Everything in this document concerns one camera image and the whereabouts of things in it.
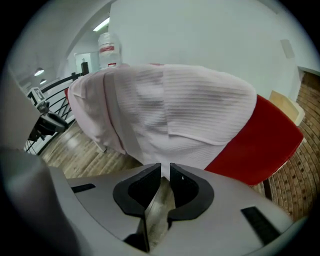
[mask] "gray machine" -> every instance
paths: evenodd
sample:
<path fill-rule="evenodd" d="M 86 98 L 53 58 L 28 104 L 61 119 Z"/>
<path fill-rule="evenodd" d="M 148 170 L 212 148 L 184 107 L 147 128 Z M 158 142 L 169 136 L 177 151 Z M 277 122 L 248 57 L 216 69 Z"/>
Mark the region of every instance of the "gray machine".
<path fill-rule="evenodd" d="M 149 252 L 145 210 L 161 164 L 66 179 L 19 150 L 0 151 L 4 187 L 24 221 L 68 255 L 274 255 L 305 219 L 291 218 L 247 185 L 190 166 L 170 165 L 175 209 L 169 230 Z"/>

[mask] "white cloth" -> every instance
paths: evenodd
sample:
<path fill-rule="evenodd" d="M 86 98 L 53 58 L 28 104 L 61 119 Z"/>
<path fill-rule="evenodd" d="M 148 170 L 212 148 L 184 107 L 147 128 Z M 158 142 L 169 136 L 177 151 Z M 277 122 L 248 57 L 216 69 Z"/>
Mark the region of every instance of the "white cloth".
<path fill-rule="evenodd" d="M 125 154 L 108 113 L 105 72 L 90 73 L 74 81 L 68 90 L 72 113 L 83 132 L 93 141 Z"/>
<path fill-rule="evenodd" d="M 124 150 L 144 165 L 162 163 L 167 179 L 170 163 L 206 168 L 243 128 L 256 106 L 257 94 L 250 84 L 201 66 L 141 65 L 100 72 L 104 72 L 110 125 Z M 91 83 L 87 88 L 100 86 L 92 81 L 87 81 Z"/>

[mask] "red seat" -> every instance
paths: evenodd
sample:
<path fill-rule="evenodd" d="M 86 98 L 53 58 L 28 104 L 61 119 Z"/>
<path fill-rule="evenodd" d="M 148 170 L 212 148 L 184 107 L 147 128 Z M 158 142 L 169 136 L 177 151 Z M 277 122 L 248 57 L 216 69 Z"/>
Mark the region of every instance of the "red seat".
<path fill-rule="evenodd" d="M 247 124 L 205 170 L 257 185 L 295 153 L 303 138 L 279 108 L 258 95 Z"/>

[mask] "ceiling light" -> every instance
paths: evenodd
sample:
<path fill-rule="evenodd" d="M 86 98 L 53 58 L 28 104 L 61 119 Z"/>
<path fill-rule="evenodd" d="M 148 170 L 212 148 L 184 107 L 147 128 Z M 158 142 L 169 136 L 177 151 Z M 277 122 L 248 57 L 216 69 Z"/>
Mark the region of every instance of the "ceiling light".
<path fill-rule="evenodd" d="M 43 85 L 47 80 L 46 79 L 41 79 L 40 85 Z"/>
<path fill-rule="evenodd" d="M 96 28 L 93 31 L 98 31 L 102 29 L 105 25 L 109 24 L 109 21 L 110 21 L 110 17 L 104 20 L 103 22 L 101 22 L 98 26 L 96 26 Z"/>
<path fill-rule="evenodd" d="M 39 76 L 39 75 L 41 75 L 43 72 L 45 72 L 44 69 L 41 68 L 41 67 L 39 67 L 39 68 L 37 68 L 37 70 L 35 71 L 34 76 L 35 76 L 35 77 L 36 77 L 36 76 Z"/>

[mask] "black slot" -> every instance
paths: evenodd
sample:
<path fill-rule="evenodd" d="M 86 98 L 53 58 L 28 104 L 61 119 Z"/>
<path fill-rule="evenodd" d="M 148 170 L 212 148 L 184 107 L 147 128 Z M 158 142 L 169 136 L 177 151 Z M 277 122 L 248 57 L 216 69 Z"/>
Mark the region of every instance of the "black slot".
<path fill-rule="evenodd" d="M 145 210 L 158 191 L 160 180 L 161 164 L 156 163 L 115 185 L 113 199 L 124 214 L 144 219 Z"/>
<path fill-rule="evenodd" d="M 168 213 L 169 228 L 174 221 L 193 220 L 204 213 L 214 200 L 214 190 L 205 179 L 178 165 L 170 164 L 170 186 L 175 209 Z"/>
<path fill-rule="evenodd" d="M 276 230 L 257 207 L 244 208 L 241 212 L 262 241 L 263 245 L 269 244 L 280 236 L 279 231 Z"/>
<path fill-rule="evenodd" d="M 79 193 L 82 191 L 94 189 L 95 187 L 96 187 L 95 185 L 88 183 L 80 186 L 73 186 L 71 189 L 74 193 Z"/>

